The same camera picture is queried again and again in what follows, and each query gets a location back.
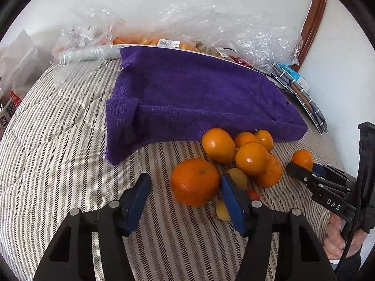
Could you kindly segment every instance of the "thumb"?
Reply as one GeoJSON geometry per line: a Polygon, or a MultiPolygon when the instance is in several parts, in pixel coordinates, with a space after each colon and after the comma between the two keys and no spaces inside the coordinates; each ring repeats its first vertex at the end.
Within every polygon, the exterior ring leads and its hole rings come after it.
{"type": "Polygon", "coordinates": [[[329,222],[335,227],[336,229],[340,230],[342,226],[342,220],[339,216],[335,215],[331,212],[331,215],[329,216],[329,222]]]}

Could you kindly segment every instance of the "black cable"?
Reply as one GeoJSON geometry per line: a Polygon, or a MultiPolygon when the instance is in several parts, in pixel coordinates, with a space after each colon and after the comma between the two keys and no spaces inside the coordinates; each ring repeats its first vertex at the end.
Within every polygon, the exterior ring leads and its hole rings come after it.
{"type": "Polygon", "coordinates": [[[356,192],[357,192],[357,198],[356,198],[357,204],[356,205],[357,206],[356,206],[356,211],[354,213],[354,220],[353,220],[352,228],[350,230],[350,234],[349,234],[349,237],[348,237],[348,241],[346,242],[344,252],[342,253],[339,264],[337,264],[337,267],[334,271],[336,275],[338,275],[340,270],[341,270],[341,267],[344,263],[344,259],[346,258],[346,255],[349,252],[351,242],[353,241],[354,234],[356,233],[356,230],[357,230],[359,216],[360,216],[360,213],[361,213],[362,178],[363,178],[363,176],[360,176],[360,178],[357,179],[357,185],[356,185],[356,192]]]}

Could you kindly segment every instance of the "silver screw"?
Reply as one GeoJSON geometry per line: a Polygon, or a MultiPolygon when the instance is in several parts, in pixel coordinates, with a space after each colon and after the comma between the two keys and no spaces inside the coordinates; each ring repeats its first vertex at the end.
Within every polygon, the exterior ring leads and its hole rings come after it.
{"type": "Polygon", "coordinates": [[[79,209],[78,208],[72,208],[69,211],[69,214],[72,215],[72,216],[75,216],[75,215],[79,214],[79,209]]]}
{"type": "Polygon", "coordinates": [[[109,203],[110,208],[116,208],[119,207],[120,202],[119,201],[112,201],[109,203]]]}
{"type": "Polygon", "coordinates": [[[259,201],[252,201],[251,202],[251,206],[255,207],[255,208],[260,208],[262,207],[262,202],[259,202],[259,201]]]}
{"type": "Polygon", "coordinates": [[[299,210],[298,208],[293,208],[292,209],[292,214],[299,216],[299,215],[301,215],[301,210],[299,210]]]}

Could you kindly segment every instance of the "dark sleeve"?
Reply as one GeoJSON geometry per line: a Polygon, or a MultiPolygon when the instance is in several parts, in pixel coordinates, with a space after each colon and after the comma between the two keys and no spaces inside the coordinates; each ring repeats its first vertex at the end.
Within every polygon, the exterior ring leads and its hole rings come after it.
{"type": "Polygon", "coordinates": [[[337,275],[337,281],[353,281],[355,274],[361,267],[361,250],[349,258],[344,260],[344,263],[337,275]]]}

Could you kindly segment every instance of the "bed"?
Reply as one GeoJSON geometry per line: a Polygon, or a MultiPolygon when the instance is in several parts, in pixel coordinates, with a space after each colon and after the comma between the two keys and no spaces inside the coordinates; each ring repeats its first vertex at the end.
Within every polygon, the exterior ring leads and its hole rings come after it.
{"type": "MultiPolygon", "coordinates": [[[[138,228],[124,244],[136,280],[234,280],[247,239],[230,222],[216,218],[212,204],[184,206],[173,199],[169,176],[182,160],[207,159],[199,142],[149,144],[118,166],[105,159],[105,103],[121,71],[120,60],[106,60],[91,76],[81,62],[70,79],[55,87],[50,67],[27,94],[0,143],[0,253],[20,281],[32,280],[53,234],[69,210],[101,208],[132,187],[142,172],[153,188],[138,228]]],[[[302,139],[276,143],[282,164],[299,149],[315,162],[342,169],[327,135],[308,116],[302,139]]],[[[229,166],[216,165],[220,172],[229,166]]],[[[302,184],[287,176],[270,189],[253,186],[272,209],[297,207],[322,241],[329,212],[313,202],[302,184]]],[[[104,280],[93,234],[97,280],[104,280]]],[[[267,280],[275,276],[278,237],[273,236],[267,280]]]]}

